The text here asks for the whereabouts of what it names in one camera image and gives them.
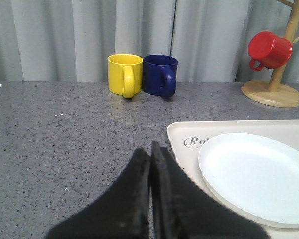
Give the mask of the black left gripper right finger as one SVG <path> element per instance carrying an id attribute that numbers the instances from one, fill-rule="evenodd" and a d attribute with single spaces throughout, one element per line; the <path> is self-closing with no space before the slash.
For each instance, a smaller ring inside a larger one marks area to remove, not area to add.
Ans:
<path id="1" fill-rule="evenodd" d="M 265 230 L 203 192 L 167 148 L 151 144 L 154 233 L 158 239 L 267 239 Z"/>

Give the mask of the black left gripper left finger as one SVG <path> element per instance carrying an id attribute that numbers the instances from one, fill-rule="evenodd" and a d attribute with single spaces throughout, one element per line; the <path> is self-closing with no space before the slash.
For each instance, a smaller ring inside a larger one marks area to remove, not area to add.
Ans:
<path id="1" fill-rule="evenodd" d="M 147 239 L 150 157 L 134 151 L 116 181 L 91 205 L 54 226 L 47 239 Z"/>

